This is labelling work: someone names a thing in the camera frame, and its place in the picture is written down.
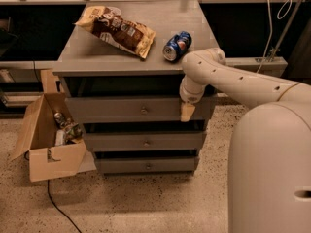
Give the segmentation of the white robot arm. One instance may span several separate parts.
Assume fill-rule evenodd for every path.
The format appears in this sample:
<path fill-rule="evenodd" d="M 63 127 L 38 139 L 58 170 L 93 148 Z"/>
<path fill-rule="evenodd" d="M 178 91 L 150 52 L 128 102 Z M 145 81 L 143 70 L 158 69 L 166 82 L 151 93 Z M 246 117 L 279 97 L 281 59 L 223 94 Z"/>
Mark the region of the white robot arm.
<path fill-rule="evenodd" d="M 205 87 L 249 108 L 228 157 L 228 233 L 311 233 L 311 86 L 225 65 L 218 48 L 182 60 L 181 120 Z"/>

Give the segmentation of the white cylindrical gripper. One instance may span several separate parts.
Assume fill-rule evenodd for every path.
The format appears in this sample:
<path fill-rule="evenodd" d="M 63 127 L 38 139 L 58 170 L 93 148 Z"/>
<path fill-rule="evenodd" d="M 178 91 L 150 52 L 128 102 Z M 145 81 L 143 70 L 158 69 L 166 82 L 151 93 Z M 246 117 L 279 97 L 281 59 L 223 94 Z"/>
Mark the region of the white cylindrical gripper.
<path fill-rule="evenodd" d="M 194 111 L 193 104 L 198 103 L 205 92 L 205 85 L 196 83 L 188 76 L 182 78 L 179 94 L 182 99 L 181 103 L 181 122 L 188 122 Z"/>

